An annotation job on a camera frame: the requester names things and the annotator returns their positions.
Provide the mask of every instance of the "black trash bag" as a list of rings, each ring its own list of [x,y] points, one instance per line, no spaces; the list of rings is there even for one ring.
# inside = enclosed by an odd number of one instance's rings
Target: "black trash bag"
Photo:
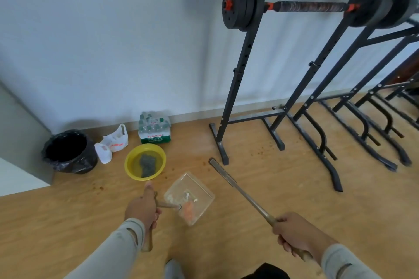
[[[52,136],[42,149],[42,160],[56,171],[83,174],[98,163],[94,142],[77,129]]]

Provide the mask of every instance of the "floor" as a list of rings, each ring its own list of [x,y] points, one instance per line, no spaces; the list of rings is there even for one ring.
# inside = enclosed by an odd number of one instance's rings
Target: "floor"
[[[404,110],[418,112],[401,102]],[[365,104],[377,122],[385,118]],[[390,172],[369,156],[319,104],[311,115],[328,135],[338,157],[343,193],[333,191],[327,170],[288,119],[278,128],[286,144],[279,151],[260,120],[228,127],[224,144],[230,156],[226,170],[272,214],[294,210],[347,245],[383,278],[419,276],[419,132],[395,116],[398,138],[414,164],[400,164],[392,148],[375,147],[396,162]],[[361,123],[348,111],[339,112],[358,131]],[[303,263],[276,243],[269,225],[207,161],[220,161],[205,119],[175,124],[163,173],[154,179],[164,193],[186,171],[197,176],[216,196],[205,214],[187,226],[166,209],[154,232],[154,249],[142,254],[131,278],[161,278],[169,258],[178,259],[187,278],[241,278],[263,262],[284,269],[291,278],[323,278],[314,263]],[[319,136],[305,118],[301,123]],[[123,220],[129,200],[141,194],[143,183],[124,172],[127,153],[139,144],[136,132],[129,145],[85,175],[57,173],[54,185],[0,198],[0,269],[4,278],[62,278],[91,254]]]

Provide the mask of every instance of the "white plastic bag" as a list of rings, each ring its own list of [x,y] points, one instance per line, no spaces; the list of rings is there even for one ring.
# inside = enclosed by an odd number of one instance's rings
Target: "white plastic bag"
[[[102,141],[95,144],[96,153],[102,163],[112,160],[112,152],[117,152],[128,146],[128,133],[124,124],[120,124],[118,129],[104,136]]]

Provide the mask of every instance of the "light gray sleeve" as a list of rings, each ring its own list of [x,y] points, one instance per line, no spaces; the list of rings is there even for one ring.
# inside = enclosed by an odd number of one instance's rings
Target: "light gray sleeve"
[[[328,279],[381,279],[341,244],[327,248],[321,258],[321,268]]]
[[[132,229],[137,235],[138,246]],[[144,244],[145,227],[136,219],[129,218],[65,279],[119,279],[128,278],[132,265]]]

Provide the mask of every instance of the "baseboard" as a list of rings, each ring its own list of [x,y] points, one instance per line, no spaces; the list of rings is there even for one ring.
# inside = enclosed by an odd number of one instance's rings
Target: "baseboard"
[[[329,95],[336,95],[341,93],[349,92],[351,89],[343,89],[339,91],[329,91],[322,93],[320,97],[329,96]],[[298,103],[304,102],[307,100],[307,98],[310,95],[303,95],[300,96],[297,100]],[[283,99],[275,99],[273,101],[267,101],[267,102],[259,102],[259,103],[251,103],[251,104],[244,104],[244,105],[238,105],[233,107],[232,114],[236,113],[243,113],[243,112],[250,112],[258,109],[268,109],[272,106],[278,106],[280,104],[285,104],[288,98]],[[194,113],[187,113],[187,114],[180,114],[180,115],[173,115],[170,116],[170,122],[172,124],[178,123],[178,122],[190,122],[192,120],[198,120],[198,119],[205,119],[205,118],[213,118],[213,117],[219,117],[223,115],[224,108],[217,108],[217,109],[211,109],[211,110],[204,110],[201,112],[194,112]],[[102,127],[96,127],[96,128],[88,128],[84,129],[86,134],[88,134],[92,138],[99,138],[101,136],[105,136],[107,134],[112,133],[118,128],[119,124],[109,125],[109,126],[102,126]],[[126,122],[125,126],[127,127],[128,131],[138,130],[138,122]]]

